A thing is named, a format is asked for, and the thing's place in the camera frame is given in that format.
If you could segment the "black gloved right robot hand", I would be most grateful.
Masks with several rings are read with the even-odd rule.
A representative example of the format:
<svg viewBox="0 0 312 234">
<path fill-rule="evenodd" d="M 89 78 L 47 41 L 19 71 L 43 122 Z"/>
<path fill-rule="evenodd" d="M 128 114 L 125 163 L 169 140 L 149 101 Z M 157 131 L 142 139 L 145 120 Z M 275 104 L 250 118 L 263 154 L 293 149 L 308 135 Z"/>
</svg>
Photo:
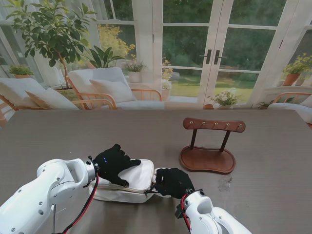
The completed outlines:
<svg viewBox="0 0 312 234">
<path fill-rule="evenodd" d="M 162 196 L 170 195 L 176 199 L 195 190 L 188 174 L 178 168 L 157 169 L 155 189 Z"/>
</svg>

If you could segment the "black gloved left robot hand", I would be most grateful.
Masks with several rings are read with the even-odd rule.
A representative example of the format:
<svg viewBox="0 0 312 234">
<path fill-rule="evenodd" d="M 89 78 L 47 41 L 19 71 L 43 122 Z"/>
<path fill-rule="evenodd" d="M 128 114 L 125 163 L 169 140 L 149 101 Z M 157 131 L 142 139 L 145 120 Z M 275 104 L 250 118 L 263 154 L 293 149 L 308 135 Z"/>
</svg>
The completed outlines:
<svg viewBox="0 0 312 234">
<path fill-rule="evenodd" d="M 141 164 L 140 159 L 130 159 L 126 153 L 121 150 L 119 144 L 115 144 L 110 149 L 98 154 L 93 160 L 98 165 L 98 175 L 109 182 L 129 187 L 129 182 L 121 179 L 118 175 L 120 172 Z"/>
</svg>

